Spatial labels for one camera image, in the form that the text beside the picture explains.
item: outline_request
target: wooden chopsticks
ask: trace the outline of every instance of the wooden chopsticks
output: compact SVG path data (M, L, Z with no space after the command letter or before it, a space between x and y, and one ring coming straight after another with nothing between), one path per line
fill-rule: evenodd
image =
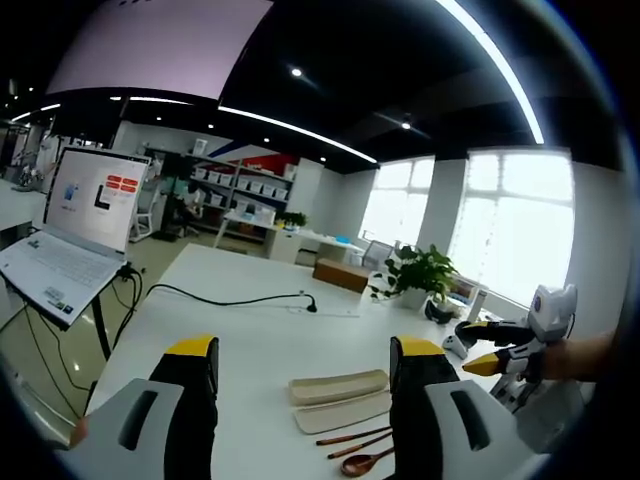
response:
M357 440L358 438L368 437L369 435L385 432L387 430L391 430L391 427L378 428L376 430L370 430L368 432L358 433L355 435L347 435L345 437L336 437L336 438L328 438L326 440L318 440L316 442L316 445L334 445L336 443L349 442L351 440Z
M373 440L369 440L368 442L361 443L360 445L354 445L353 447L345 448L344 450L340 450L339 452L330 453L329 455L327 455L327 458L329 460L332 460L334 458L344 457L345 455L349 455L350 453L357 452L358 450L362 450L363 448L368 447L369 445L373 445L380 440L384 440L385 438L391 436L391 433L393 432L387 432L384 435L380 435L379 437L374 438Z
M353 447L345 448L344 450L340 450L338 452L330 453L329 455L327 455L327 458L331 460L331 459L334 459L334 458L343 457L343 456L348 455L348 454L353 453L353 452L357 452L358 450L361 450L361 449L363 449L365 447L368 447L369 445L373 445L374 443L377 443L380 440L384 440L385 438L391 436L391 434L393 433L393 432L389 432L388 430L391 430L391 427L378 428L376 430L370 430L368 432L358 433L358 434L355 434L355 435L347 435L347 436L344 436L344 437L336 437L336 438L328 438L326 440L318 440L316 442L316 445L334 445L336 443L349 442L351 440L356 440L356 439L362 438L362 437L368 437L369 435L374 435L376 433L386 432L384 435L380 435L379 437L376 437L373 440L369 440L369 441L361 443L359 445L354 445Z

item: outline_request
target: white storage box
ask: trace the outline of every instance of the white storage box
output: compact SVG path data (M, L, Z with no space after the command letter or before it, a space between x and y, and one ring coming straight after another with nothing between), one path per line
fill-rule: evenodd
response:
M251 191L253 193L260 193L262 191L262 182L256 182L255 180L251 182Z
M237 205L236 205L236 213L238 215L242 215L244 212L247 211L247 207L249 206L249 202L245 201L245 200L238 200Z
M219 207L222 204L222 195L216 195L215 193L211 194L211 201L209 205L212 207Z
M249 190L249 180L242 177L238 178L238 189Z
M284 188L276 188L276 198L278 200L286 200L287 199L287 192Z
M218 183L218 180L220 180L220 174L218 172L209 172L209 176L207 177L209 183Z
M268 183L265 183L262 186L262 193L263 195L266 195L267 197L273 197L273 194L276 192L276 187L274 187L273 185L269 185Z
M232 175L227 175L226 173L223 173L222 175L220 175L220 180L218 181L218 183L225 187L230 187L232 178L233 178Z

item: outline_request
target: cable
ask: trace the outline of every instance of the cable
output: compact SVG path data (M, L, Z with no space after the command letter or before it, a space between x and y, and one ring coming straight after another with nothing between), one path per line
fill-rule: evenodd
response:
M116 300L118 301L118 303L122 305L124 308L126 308L127 310L129 310L131 307L126 303L124 303L122 300L120 300L120 295L118 295L118 290L116 290L116 286L113 284L113 282L111 282L111 288L113 289L113 293L115 294Z
M304 293L303 291L301 291L300 293L293 293L288 295L273 295L271 297L255 298L253 300L241 300L239 302L216 302L214 300L209 300L206 298L199 297L197 295L194 295L193 293L189 293L185 290L182 290L181 288L174 287L173 285L167 285L166 283L156 283L155 285L152 285L151 288L147 290L147 297L155 288L166 288L168 290L175 290L176 292L186 295L187 297L191 297L194 300L199 300L200 302L208 303L210 305L215 305L218 307L230 307L234 305L249 305L251 303L264 302L267 300L275 300L277 298L307 297L311 299L311 303L309 304L309 306L307 306L307 311L312 313L315 313L318 311L318 307L316 306L316 299L312 295L309 295L308 293Z
M569 338L571 336L571 332L573 332L573 326L576 324L576 314L572 314L571 315L572 318L572 322L571 322L571 326L569 327L569 331L567 332L567 336L564 337L565 339Z
M42 323L44 323L44 326L47 327L47 330L49 330L49 332L51 332L51 335L53 335L53 337L56 339L56 343L58 344L58 356L60 357L60 362L62 363L62 368L64 369L64 373L67 374L67 378L69 379L69 383L71 385L73 385L75 388L77 388L78 390L83 390L85 392L90 393L91 392L90 389L88 389L87 387L83 387L82 385L77 385L73 381L73 379L71 378L71 374L69 373L69 370L67 369L67 365L64 363L64 360L62 358L62 346L60 345L60 338L58 338L58 336L56 335L56 332L53 331L53 329L49 325L49 322L47 322L45 320L45 318L42 316L42 314L40 312L38 312L38 315L40 315L40 320L42 320Z
M124 272L122 274L122 276L124 278L127 278L127 279L131 280L131 282L133 284L133 290L132 290L132 295L131 295L131 297L132 297L131 298L131 306L129 307L129 311L125 314L124 318L122 319L122 322L120 323L120 327L118 327L118 331L116 332L116 337L115 337L115 339L113 341L112 349L116 348L116 345L118 344L118 341L120 340L120 336L122 335L122 332L127 327L129 322L131 321L131 318L133 317L133 314L136 312L136 307L138 306L138 302L140 301L140 297L142 297L142 291L144 289L144 283L143 283L143 280L142 280L142 275L140 275L140 273L138 273L133 268L129 268L126 272Z
M67 406L73 412L73 414L76 416L76 418L79 419L80 415L78 415L78 412L75 411L75 409L71 405L71 402L69 402L67 397L65 397L64 393L62 393L62 389L60 388L60 386L56 382L56 379L53 376L53 373L51 372L51 369L49 368L49 364L47 363L47 360L44 358L44 354L42 353L42 350L40 349L40 344L38 343L38 339L36 338L36 333L33 331L33 325L31 325L31 317L29 316L29 308L27 307L26 303L24 304L24 311L25 311L25 314L27 315L27 324L29 325L29 330L31 330L31 335L33 336L33 341L36 344L36 349L38 350L38 353L40 354L40 358L42 359L42 363L44 363L44 367L47 369L47 372L49 372L49 376L51 377L51 381L53 382L54 387L56 387L56 390L58 390L58 393L60 394L60 396L64 400L64 403L67 404Z

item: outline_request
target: ceiling light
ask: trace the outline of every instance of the ceiling light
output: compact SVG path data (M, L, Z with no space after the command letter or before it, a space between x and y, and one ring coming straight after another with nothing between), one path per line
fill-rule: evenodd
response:
M179 105L191 105L186 102L178 102L177 100L167 100L166 98L154 97L131 97L132 102L156 102L156 103L177 103Z
M56 103L55 105L49 105L48 107L42 107L40 109L41 112L46 112L47 110L53 110L54 108L60 108L60 104Z
M511 87L516 100L520 104L520 108L529 123L529 128L531 129L533 138L536 143L543 144L544 137L542 136L542 130L538 124L538 119L533 111L531 102L529 102L529 98L527 98L527 94L524 92L522 85L520 85L511 65L509 65L507 59L504 58L504 55L502 55L502 52L498 49L496 44L493 43L493 40L491 40L487 32L485 32L478 22L476 22L476 20L455 0L436 0L436 2L442 5L442 7L453 15L455 19L458 20L469 31L469 33L475 37L476 41L480 46L482 46L482 48L484 48L487 54L489 54L491 60L493 60L493 63L495 63L498 70L500 70L500 73L509 84L509 87Z
M31 112L23 113L22 115L18 115L16 118L12 118L11 121L17 122L18 120L23 119L24 117L28 117L29 115L31 115Z
M296 127L295 125L290 125L288 123L281 122L280 120L274 120L273 118L263 117L262 115L257 115L251 112L245 112L243 110L236 110L235 108L223 107L222 105L218 106L218 110L221 112L235 113L236 115L242 115L244 117L255 118L256 120L260 120L267 123L272 123L273 125L278 125L279 127L288 128L289 130L293 130L294 132L302 133L303 135L308 135L309 137L315 138L316 140L320 140L322 142L328 143L329 145L333 145L334 147L341 148L349 153L357 155L360 158L364 158L366 161L371 163L378 163L375 158L370 157L369 155L365 155L362 152L354 150L351 147L347 147L342 143L338 143L335 140L331 140L330 138L323 137L322 135L318 135L317 133L310 132L309 130L304 130L303 128Z

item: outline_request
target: ceiling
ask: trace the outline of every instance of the ceiling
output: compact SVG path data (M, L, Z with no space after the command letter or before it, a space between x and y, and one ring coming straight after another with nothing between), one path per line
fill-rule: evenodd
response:
M547 27L517 1L458 2L508 59L540 121L546 145L572 148L576 161L616 168L614 124ZM16 33L5 44L3 63L9 68L1 75L3 81L18 80L19 99L10 98L3 88L0 118L59 101L67 116L77 115L101 128L117 127L121 105L108 98L132 92L43 95L75 32L100 1L13 3L3 27ZM569 19L583 28L583 36L596 31L597 19L587 15L585 2L560 3ZM24 25L28 31L19 30ZM611 65L608 73L616 77L618 71ZM294 67L303 71L301 77L291 75ZM628 80L622 85L630 89ZM535 144L491 58L433 0L277 0L249 40L220 102L167 92L143 94L193 105L138 102L125 110L126 119L158 124L160 116L163 126L256 145L265 145L268 137L268 148L315 161L325 157L327 167L340 173L376 165L300 133L219 112L218 104L315 132L379 162L431 154L460 158L469 148ZM629 110L627 118L635 124L631 111L636 110ZM48 117L41 114L30 121ZM404 130L403 122L412 128ZM209 124L215 128L209 130Z

